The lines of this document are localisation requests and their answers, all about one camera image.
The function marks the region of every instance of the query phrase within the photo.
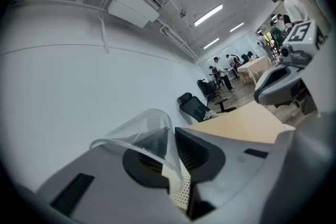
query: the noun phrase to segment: wooden table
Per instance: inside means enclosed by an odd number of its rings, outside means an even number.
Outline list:
[[[237,71],[245,83],[248,78],[252,78],[254,84],[257,85],[255,75],[271,68],[272,66],[271,60],[268,57],[263,56],[238,67]]]
[[[237,140],[273,144],[286,127],[255,101],[217,118],[187,128]]]

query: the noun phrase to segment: fluorescent light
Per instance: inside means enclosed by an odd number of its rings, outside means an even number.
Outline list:
[[[232,29],[230,30],[230,33],[231,33],[232,31],[236,30],[238,27],[242,26],[243,24],[244,24],[244,23],[241,23],[240,25],[237,25],[236,27],[232,28]]]
[[[216,38],[214,41],[210,42],[208,45],[206,45],[203,49],[206,49],[207,47],[211,46],[213,43],[219,41],[219,38]]]
[[[205,20],[207,20],[210,16],[212,16],[216,12],[220,11],[222,8],[223,8],[223,5],[220,4],[218,7],[214,8],[212,11],[208,12],[207,14],[205,14],[201,19],[199,19],[196,22],[194,22],[194,25],[197,26],[197,25],[201,24],[202,22],[204,22]]]

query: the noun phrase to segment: wall-mounted air conditioner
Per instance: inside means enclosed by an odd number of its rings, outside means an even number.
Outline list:
[[[154,22],[161,7],[160,0],[113,0],[108,12],[143,28],[149,21]]]

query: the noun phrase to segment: wall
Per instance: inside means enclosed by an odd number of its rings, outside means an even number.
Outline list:
[[[163,35],[97,12],[58,6],[14,10],[3,23],[2,150],[14,179],[36,190],[90,143],[150,108],[192,124],[176,98],[204,75]]]

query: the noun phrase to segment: floor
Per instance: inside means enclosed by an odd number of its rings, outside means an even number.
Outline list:
[[[221,87],[219,92],[221,98],[228,98],[228,100],[223,103],[224,108],[230,108],[233,106],[240,108],[241,106],[254,100],[253,94],[255,85],[253,82],[244,84],[241,80],[233,79],[231,80],[231,84],[235,87],[233,94],[231,94],[226,87]],[[214,102],[219,100],[220,98],[217,97],[213,101],[209,101],[208,107],[216,112],[220,112],[219,105],[214,105]],[[273,105],[268,105],[266,108],[282,123],[293,127],[296,127],[303,119],[317,115],[316,113],[304,115],[294,104],[283,105],[278,108],[275,108]]]

